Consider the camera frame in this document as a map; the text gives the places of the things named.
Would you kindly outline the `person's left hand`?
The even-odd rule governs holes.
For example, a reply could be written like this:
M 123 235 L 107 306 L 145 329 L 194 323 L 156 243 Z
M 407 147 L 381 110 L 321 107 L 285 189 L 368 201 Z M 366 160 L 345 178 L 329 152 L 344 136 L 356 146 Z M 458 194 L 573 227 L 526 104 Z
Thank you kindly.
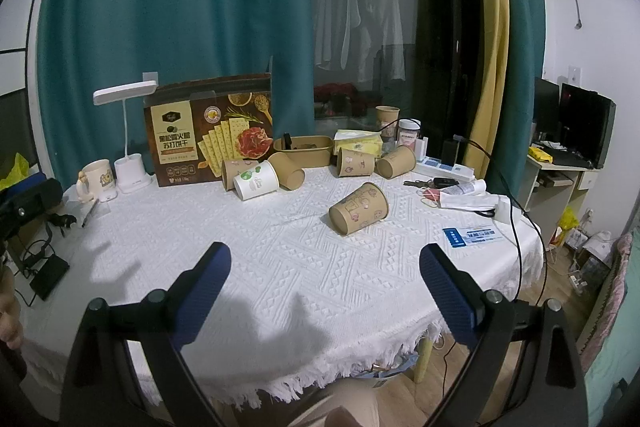
M 2 268 L 0 312 L 0 340 L 11 350 L 20 349 L 24 339 L 20 303 L 15 297 L 13 273 L 8 268 Z

